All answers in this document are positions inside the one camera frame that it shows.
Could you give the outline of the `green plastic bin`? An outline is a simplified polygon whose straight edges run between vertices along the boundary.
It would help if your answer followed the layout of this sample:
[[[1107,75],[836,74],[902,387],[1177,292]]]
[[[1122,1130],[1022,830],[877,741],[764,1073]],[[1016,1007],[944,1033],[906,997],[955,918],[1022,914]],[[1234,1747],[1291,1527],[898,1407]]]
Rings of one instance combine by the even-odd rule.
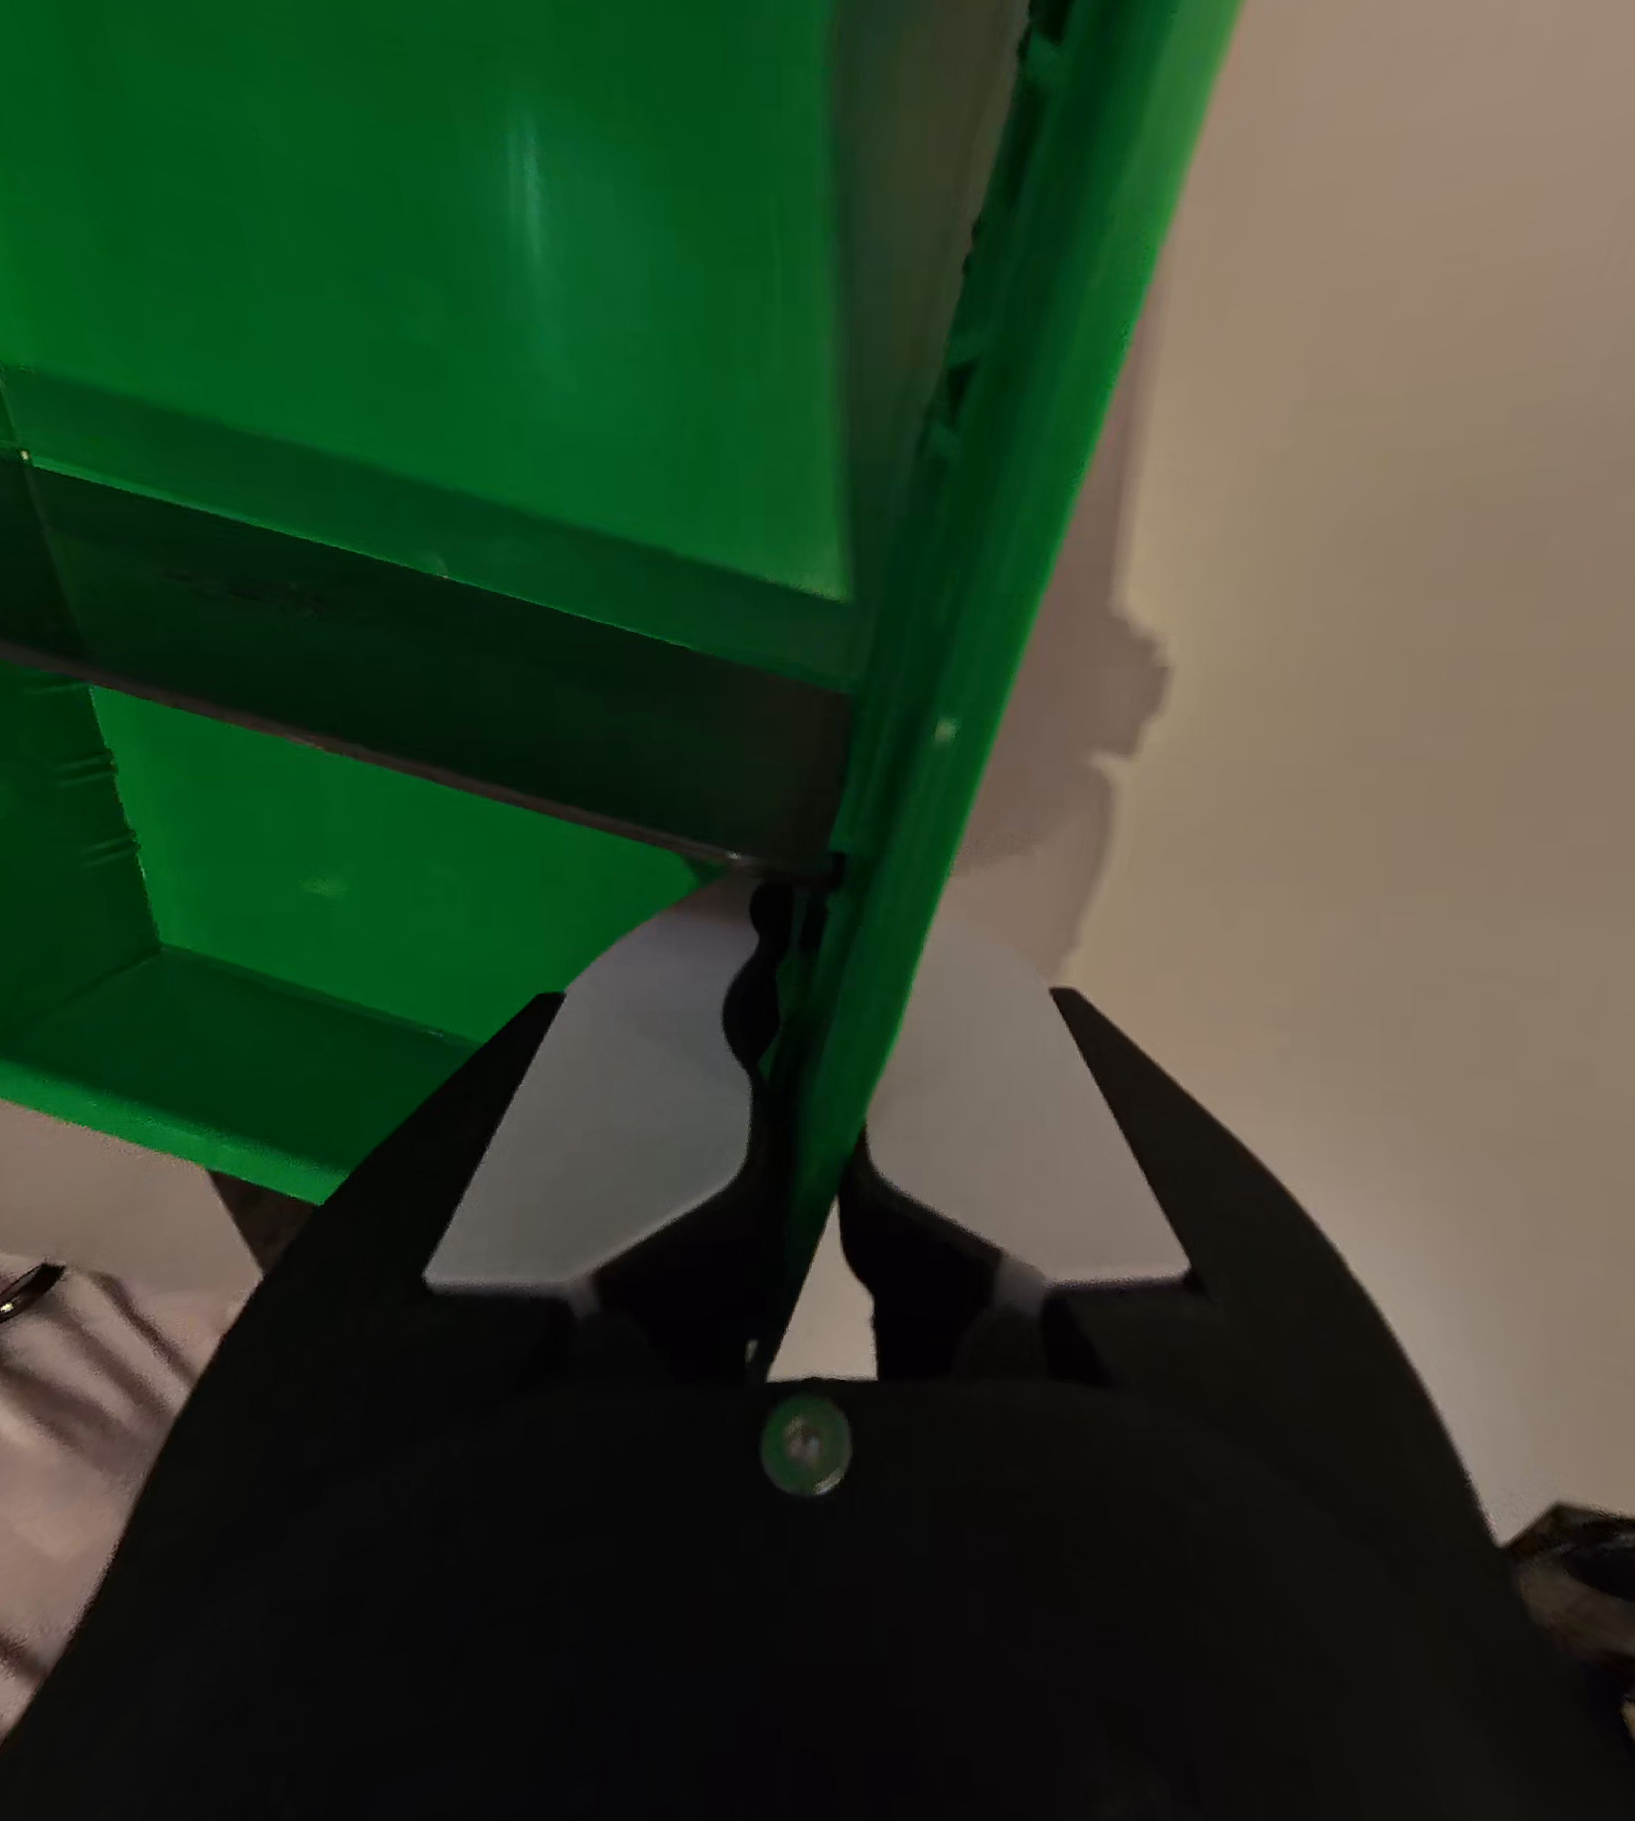
[[[760,1375],[1238,3],[0,3],[0,449],[843,694],[836,874],[0,658],[0,1102],[305,1200],[790,889]]]

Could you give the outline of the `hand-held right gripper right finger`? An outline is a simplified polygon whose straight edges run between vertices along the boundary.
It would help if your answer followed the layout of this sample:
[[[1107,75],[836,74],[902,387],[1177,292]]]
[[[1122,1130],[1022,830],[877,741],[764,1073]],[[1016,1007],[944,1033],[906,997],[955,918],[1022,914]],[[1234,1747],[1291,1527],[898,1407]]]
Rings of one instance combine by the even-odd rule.
[[[836,1191],[877,1369],[951,1369],[986,1316],[1190,1271],[1042,975],[934,921]]]

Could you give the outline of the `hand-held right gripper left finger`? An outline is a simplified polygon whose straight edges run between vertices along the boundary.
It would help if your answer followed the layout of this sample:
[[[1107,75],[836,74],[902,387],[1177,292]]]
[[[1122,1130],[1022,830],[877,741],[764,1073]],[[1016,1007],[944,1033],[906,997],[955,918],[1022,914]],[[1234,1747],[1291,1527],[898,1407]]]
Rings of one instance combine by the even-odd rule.
[[[563,992],[422,1271],[745,1354],[773,1286],[784,1115],[764,1075],[792,891],[718,876]]]

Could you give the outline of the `black divider of green bin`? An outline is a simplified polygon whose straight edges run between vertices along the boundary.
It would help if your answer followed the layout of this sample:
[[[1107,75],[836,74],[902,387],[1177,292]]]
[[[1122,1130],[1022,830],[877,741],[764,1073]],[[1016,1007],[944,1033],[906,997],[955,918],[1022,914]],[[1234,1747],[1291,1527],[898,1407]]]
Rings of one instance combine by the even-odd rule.
[[[843,694],[0,449],[0,660],[828,884]]]

